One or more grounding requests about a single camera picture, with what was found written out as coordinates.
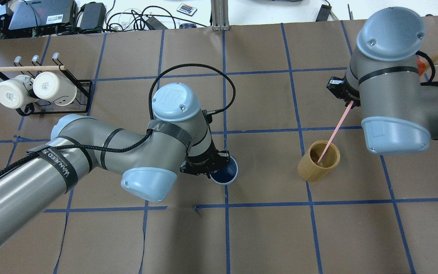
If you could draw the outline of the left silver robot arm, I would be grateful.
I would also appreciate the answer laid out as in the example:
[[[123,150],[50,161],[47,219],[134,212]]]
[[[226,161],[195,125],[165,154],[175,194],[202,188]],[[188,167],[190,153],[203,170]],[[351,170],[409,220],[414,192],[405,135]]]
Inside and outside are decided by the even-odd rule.
[[[179,173],[205,174],[220,185],[238,176],[238,164],[212,140],[210,116],[192,89],[170,83],[149,96],[151,121],[145,135],[70,114],[51,139],[0,170],[0,248],[94,168],[122,176],[127,192],[163,201]]]

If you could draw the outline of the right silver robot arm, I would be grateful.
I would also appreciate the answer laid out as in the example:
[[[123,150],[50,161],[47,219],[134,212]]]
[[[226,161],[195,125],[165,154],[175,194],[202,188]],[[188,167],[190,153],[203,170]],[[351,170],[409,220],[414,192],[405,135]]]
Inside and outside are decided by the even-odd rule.
[[[372,154],[415,154],[438,140],[438,81],[421,82],[416,58],[425,35],[424,21],[413,10],[379,10],[358,33],[344,77],[327,83],[346,105],[362,108]]]

